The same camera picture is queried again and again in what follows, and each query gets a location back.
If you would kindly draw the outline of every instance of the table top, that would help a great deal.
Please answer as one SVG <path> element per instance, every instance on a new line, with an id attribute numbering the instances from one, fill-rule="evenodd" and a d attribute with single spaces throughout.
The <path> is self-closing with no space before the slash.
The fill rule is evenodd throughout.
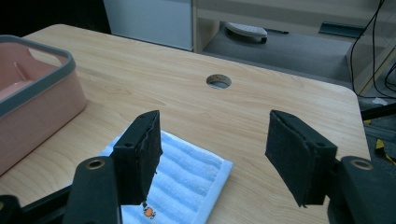
<path id="1" fill-rule="evenodd" d="M 159 109 L 164 131 L 233 162 L 209 223 L 326 223 L 327 206 L 300 208 L 264 156 L 272 109 L 291 113 L 347 155 L 369 159 L 356 95 L 302 77 L 54 25 L 26 38 L 70 51 L 86 108 L 0 177 L 0 195 L 26 205 L 69 184 L 81 161 L 138 115 Z M 206 84 L 222 74 L 232 84 Z"/>

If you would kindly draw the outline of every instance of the white cabinet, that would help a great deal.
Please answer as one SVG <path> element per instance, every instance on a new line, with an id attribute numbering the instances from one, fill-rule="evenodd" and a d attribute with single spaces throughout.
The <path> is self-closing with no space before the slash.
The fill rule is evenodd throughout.
<path id="1" fill-rule="evenodd" d="M 111 33 L 192 50 L 191 0 L 104 0 Z"/>

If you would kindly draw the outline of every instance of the folded cloth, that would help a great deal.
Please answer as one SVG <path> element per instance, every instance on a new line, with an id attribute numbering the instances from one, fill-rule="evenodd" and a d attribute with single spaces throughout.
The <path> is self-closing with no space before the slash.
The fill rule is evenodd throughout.
<path id="1" fill-rule="evenodd" d="M 100 156 L 109 156 L 116 137 Z M 161 131 L 163 154 L 148 206 L 123 205 L 123 223 L 206 223 L 233 163 Z"/>

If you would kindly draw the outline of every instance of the small orange object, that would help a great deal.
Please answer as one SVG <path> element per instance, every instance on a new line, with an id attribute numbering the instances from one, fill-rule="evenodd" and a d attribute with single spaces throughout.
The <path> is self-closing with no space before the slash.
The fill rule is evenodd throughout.
<path id="1" fill-rule="evenodd" d="M 145 214 L 146 217 L 149 217 L 150 219 L 155 218 L 155 212 L 152 208 L 146 207 L 143 209 L 143 213 Z"/>

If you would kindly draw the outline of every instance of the wire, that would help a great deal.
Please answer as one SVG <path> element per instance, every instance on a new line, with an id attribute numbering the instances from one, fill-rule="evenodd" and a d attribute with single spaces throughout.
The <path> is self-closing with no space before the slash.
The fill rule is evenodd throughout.
<path id="1" fill-rule="evenodd" d="M 378 17 L 378 13 L 379 10 L 381 9 L 381 7 L 384 5 L 385 0 L 380 0 L 378 7 L 375 11 L 374 16 L 370 19 L 370 21 L 367 23 L 367 25 L 364 27 L 364 29 L 361 31 L 359 37 L 355 40 L 355 42 L 352 45 L 352 49 L 350 52 L 350 57 L 349 57 L 349 64 L 350 64 L 350 73 L 351 73 L 351 78 L 352 78 L 352 90 L 355 92 L 355 94 L 357 94 L 359 97 L 363 97 L 363 98 L 376 98 L 374 96 L 361 96 L 358 93 L 356 93 L 356 89 L 355 89 L 355 82 L 354 82 L 354 71 L 353 71 L 353 51 L 356 47 L 356 44 L 358 43 L 358 41 L 361 39 L 361 37 L 364 35 L 364 33 L 367 31 L 368 27 L 370 26 L 371 23 L 373 23 L 373 31 L 372 31 L 372 46 L 373 46 L 373 74 L 372 74 L 372 80 L 374 82 L 374 87 L 375 90 L 382 94 L 383 96 L 379 97 L 379 98 L 389 98 L 389 99 L 396 99 L 395 97 L 386 95 L 385 93 L 381 92 L 378 87 L 376 86 L 375 83 L 375 24 L 376 24 L 376 19 Z"/>
<path id="2" fill-rule="evenodd" d="M 375 82 L 375 26 L 376 26 L 376 19 L 378 18 L 378 13 L 379 13 L 379 9 L 381 9 L 381 7 L 384 5 L 385 0 L 381 0 L 378 6 L 378 9 L 375 13 L 375 17 L 374 17 L 374 22 L 373 22 L 373 31 L 372 31 L 372 49 L 373 49 L 373 74 L 372 74 L 372 80 L 374 83 L 374 87 L 375 90 L 382 94 L 383 96 L 385 96 L 384 98 L 389 98 L 389 99 L 396 99 L 395 97 L 389 96 L 387 94 L 385 94 L 384 92 L 380 91 L 378 89 L 378 87 L 376 86 L 376 82 Z"/>

